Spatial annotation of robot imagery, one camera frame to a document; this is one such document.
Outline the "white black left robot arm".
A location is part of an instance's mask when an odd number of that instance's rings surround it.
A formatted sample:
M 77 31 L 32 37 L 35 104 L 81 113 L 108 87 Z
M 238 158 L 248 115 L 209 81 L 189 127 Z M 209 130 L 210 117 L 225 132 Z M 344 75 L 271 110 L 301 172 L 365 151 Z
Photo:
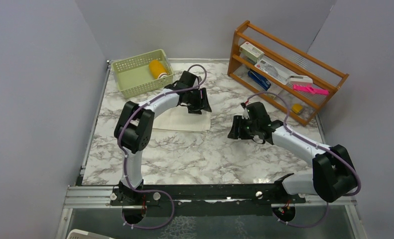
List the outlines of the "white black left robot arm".
M 119 190 L 129 204 L 140 202 L 146 192 L 142 189 L 142 153 L 150 141 L 154 120 L 177 106 L 186 107 L 190 114 L 210 112 L 207 91 L 202 87 L 206 79 L 183 71 L 178 81 L 164 87 L 155 97 L 141 103 L 125 103 L 114 136 L 124 152 Z

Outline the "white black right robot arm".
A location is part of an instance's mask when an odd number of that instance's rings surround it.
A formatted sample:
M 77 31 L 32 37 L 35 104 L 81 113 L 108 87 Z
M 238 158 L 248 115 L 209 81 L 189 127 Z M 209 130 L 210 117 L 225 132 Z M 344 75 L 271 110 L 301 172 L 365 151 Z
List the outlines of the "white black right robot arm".
M 254 140 L 284 148 L 305 161 L 310 173 L 290 174 L 279 179 L 273 197 L 281 203 L 296 194 L 317 195 L 326 202 L 342 196 L 354 196 L 361 180 L 348 151 L 341 145 L 329 146 L 303 136 L 285 120 L 272 121 L 263 103 L 241 104 L 244 112 L 233 117 L 229 139 Z

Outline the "white towel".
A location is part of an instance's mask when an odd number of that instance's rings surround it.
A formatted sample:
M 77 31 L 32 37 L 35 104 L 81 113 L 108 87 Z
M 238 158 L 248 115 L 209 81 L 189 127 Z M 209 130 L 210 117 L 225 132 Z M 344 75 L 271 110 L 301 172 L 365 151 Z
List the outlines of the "white towel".
M 211 113 L 189 114 L 186 107 L 174 107 L 157 116 L 153 130 L 165 132 L 202 133 L 210 129 Z

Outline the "yellow brown bear towel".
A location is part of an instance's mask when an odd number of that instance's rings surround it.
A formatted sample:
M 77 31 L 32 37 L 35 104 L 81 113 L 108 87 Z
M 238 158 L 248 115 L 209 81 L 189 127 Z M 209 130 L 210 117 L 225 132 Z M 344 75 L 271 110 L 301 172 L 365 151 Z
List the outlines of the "yellow brown bear towel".
M 152 60 L 148 67 L 154 79 L 160 79 L 168 75 L 166 68 L 156 59 Z

